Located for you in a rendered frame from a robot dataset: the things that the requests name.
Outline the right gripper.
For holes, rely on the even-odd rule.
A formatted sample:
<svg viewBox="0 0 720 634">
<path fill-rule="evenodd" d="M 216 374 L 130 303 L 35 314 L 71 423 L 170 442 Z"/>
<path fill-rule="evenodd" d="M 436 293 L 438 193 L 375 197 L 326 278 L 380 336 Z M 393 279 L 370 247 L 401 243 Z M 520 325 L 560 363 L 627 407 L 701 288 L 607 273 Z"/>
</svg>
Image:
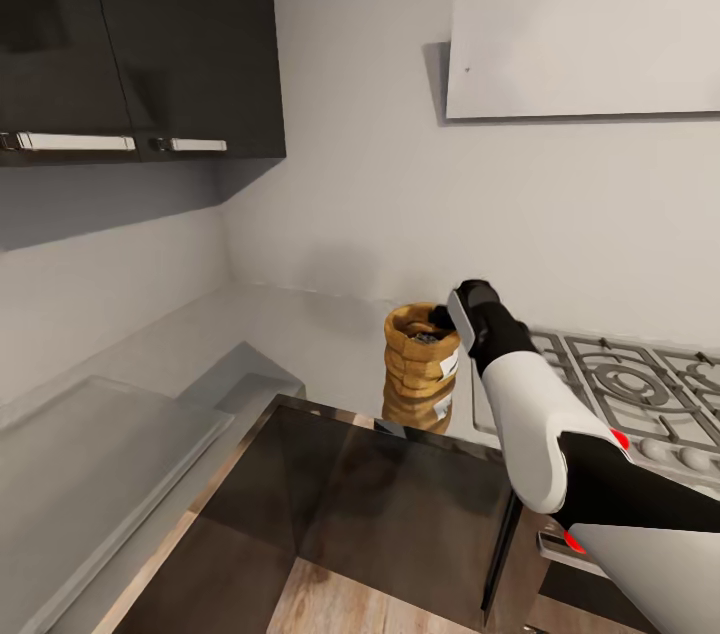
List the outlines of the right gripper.
<svg viewBox="0 0 720 634">
<path fill-rule="evenodd" d="M 429 323 L 434 324 L 436 329 L 454 330 L 455 326 L 451 321 L 447 305 L 437 305 L 433 311 L 429 311 Z"/>
</svg>

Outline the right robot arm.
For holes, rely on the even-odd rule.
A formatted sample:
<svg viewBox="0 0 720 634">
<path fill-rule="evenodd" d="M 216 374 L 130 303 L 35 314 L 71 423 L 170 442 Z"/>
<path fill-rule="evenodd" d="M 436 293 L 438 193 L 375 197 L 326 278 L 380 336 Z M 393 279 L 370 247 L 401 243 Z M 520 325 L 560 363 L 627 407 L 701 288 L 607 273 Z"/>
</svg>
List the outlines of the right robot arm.
<svg viewBox="0 0 720 634">
<path fill-rule="evenodd" d="M 429 311 L 475 360 L 518 498 L 550 515 L 661 634 L 720 634 L 720 501 L 636 466 L 488 283 Z"/>
</svg>

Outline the popcorn bag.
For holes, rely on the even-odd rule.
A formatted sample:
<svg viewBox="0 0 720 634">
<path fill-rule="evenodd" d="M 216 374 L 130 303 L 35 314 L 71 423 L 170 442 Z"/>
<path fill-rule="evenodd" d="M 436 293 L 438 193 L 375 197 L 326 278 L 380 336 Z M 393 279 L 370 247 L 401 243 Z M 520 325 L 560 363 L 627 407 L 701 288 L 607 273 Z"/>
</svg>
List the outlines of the popcorn bag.
<svg viewBox="0 0 720 634">
<path fill-rule="evenodd" d="M 385 319 L 385 365 L 403 397 L 431 397 L 456 377 L 461 338 L 455 330 L 429 323 L 434 309 L 432 302 L 416 302 L 393 309 Z"/>
</svg>

